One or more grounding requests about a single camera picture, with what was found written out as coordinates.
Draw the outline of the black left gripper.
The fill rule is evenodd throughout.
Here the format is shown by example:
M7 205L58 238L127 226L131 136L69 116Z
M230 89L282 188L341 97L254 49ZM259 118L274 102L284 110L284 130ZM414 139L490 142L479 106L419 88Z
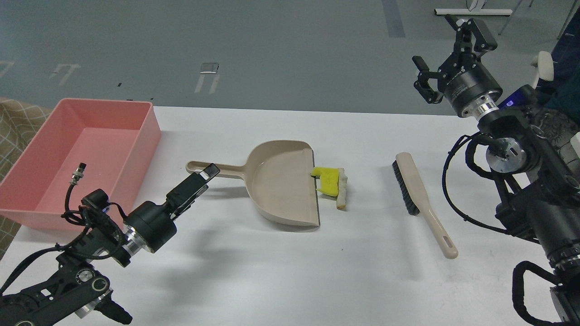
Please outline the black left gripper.
M172 213L183 213L189 209L219 173L220 169L213 163L199 173L192 173L166 194L165 203L143 202L124 217L124 225L135 231L148 252L156 253L177 233Z

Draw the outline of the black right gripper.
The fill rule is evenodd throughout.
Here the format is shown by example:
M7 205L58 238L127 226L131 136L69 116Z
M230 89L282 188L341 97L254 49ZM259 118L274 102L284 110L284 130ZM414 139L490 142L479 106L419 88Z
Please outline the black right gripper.
M431 72L423 57L412 56L418 69L414 88L430 105L441 103L445 97L458 117L482 118L498 109L496 101L503 93L480 61L481 56L496 50L498 43L481 19L460 19L452 14L444 17L455 31L452 54L437 72ZM439 81L438 91L429 80Z

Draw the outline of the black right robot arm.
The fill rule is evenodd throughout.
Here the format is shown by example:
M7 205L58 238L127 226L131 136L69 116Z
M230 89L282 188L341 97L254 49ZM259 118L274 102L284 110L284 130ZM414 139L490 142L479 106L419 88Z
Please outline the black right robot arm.
M579 324L579 179L535 125L537 106L530 85L499 103L502 88L483 66L481 57L497 48L482 20L446 14L455 32L448 58L431 71L422 57L414 88L429 104L446 99L460 118L473 117L477 133L462 136L448 153L447 169L465 144L469 169L492 180L500 198L495 217L502 228L463 215L464 221L542 246L551 270L523 261L513 269L512 302L516 313L533 326L552 322L531 316L524 303L524 275L534 273L551 284L550 294L560 317L555 325Z

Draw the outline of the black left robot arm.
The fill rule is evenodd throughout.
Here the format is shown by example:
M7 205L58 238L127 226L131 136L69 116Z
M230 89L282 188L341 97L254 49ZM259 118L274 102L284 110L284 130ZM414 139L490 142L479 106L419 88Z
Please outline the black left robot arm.
M70 243L56 244L38 250L25 258L1 287L1 324L3 326L53 326L71 314L83 318L96 310L118 323L128 325L132 316L112 299L110 279L97 271L92 262L113 259L123 267L140 250L156 253L174 235L174 221L208 189L208 183L220 173L213 163L192 173L166 194L166 201L157 205L146 201L126 214L119 226L108 214L112 206L100 188L87 194L77 209L69 206L73 188L78 184L86 165L75 171L65 197L62 218L83 230ZM57 252L57 271L46 281L15 294L5 291L37 258Z

